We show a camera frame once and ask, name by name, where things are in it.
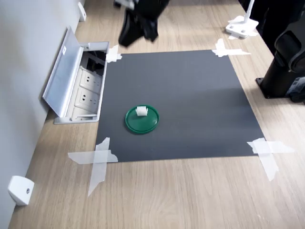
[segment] round green container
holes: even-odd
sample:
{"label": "round green container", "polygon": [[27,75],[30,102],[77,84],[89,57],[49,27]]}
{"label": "round green container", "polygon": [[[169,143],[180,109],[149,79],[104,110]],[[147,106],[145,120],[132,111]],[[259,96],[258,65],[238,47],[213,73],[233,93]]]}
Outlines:
{"label": "round green container", "polygon": [[[147,116],[138,116],[135,109],[138,106],[146,106]],[[154,130],[159,123],[159,114],[156,109],[149,105],[138,105],[130,109],[125,116],[127,127],[136,134],[146,134]]]}

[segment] tape strip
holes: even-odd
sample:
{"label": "tape strip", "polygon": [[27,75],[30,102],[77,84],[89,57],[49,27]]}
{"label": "tape strip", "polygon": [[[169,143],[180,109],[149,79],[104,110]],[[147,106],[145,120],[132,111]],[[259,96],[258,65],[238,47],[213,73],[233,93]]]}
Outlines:
{"label": "tape strip", "polygon": [[122,55],[118,54],[119,51],[119,45],[115,45],[112,48],[109,49],[108,53],[106,54],[106,61],[108,63],[110,62],[116,62],[117,60],[122,59]]}
{"label": "tape strip", "polygon": [[116,155],[109,150],[110,138],[95,146],[95,151],[68,153],[68,157],[80,165],[93,164],[88,197],[106,177],[107,163],[118,162]]}
{"label": "tape strip", "polygon": [[224,45],[224,40],[222,38],[218,39],[215,44],[216,49],[212,50],[218,57],[223,57],[227,55],[251,55],[249,52],[244,52],[241,49],[226,49]]}
{"label": "tape strip", "polygon": [[273,154],[295,152],[293,148],[284,145],[280,141],[267,142],[264,138],[258,138],[247,143],[252,147],[253,153],[258,154],[269,181],[272,181],[276,172],[279,171]]}

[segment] desk surface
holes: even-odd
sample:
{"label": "desk surface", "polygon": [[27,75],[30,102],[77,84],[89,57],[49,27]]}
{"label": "desk surface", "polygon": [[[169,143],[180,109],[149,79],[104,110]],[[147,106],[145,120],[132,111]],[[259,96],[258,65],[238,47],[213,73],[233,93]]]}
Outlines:
{"label": "desk surface", "polygon": [[[112,2],[87,0],[80,42],[117,44],[124,13]],[[304,228],[305,107],[263,98],[254,80],[273,57],[262,38],[229,40],[223,33],[228,20],[243,14],[236,0],[172,0],[154,44],[141,40],[119,51],[205,50],[224,38],[227,48],[250,52],[230,59],[262,131],[297,150],[275,155],[273,181],[258,157],[116,163],[87,198],[92,167],[67,153],[93,150],[98,124],[53,125],[50,112],[27,173],[35,182],[30,204],[15,208],[10,228]]]}

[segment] white wall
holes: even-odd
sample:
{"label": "white wall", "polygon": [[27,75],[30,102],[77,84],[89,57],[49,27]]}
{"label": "white wall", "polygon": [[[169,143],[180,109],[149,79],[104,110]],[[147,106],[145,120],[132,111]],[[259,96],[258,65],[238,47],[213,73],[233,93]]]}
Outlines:
{"label": "white wall", "polygon": [[0,228],[15,202],[11,176],[25,176],[48,108],[41,95],[78,0],[0,0]]}

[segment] electrical outlet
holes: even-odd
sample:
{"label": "electrical outlet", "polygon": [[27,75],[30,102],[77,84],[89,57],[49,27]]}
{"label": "electrical outlet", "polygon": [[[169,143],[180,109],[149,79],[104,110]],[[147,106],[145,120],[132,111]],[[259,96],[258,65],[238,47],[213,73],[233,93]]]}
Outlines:
{"label": "electrical outlet", "polygon": [[80,68],[80,70],[82,70],[80,86],[99,94],[102,87],[102,78],[87,69]]}
{"label": "electrical outlet", "polygon": [[97,114],[99,95],[79,87],[76,95],[75,106]]}

